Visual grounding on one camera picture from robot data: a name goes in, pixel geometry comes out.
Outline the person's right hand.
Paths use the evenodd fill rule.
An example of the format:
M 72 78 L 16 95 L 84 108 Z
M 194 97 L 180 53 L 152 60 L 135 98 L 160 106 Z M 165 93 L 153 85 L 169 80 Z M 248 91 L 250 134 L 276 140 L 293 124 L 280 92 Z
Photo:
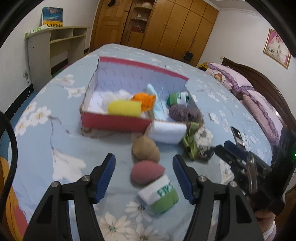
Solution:
M 276 235 L 275 214 L 269 210 L 260 210 L 255 212 L 258 224 L 260 226 L 263 239 L 272 241 Z

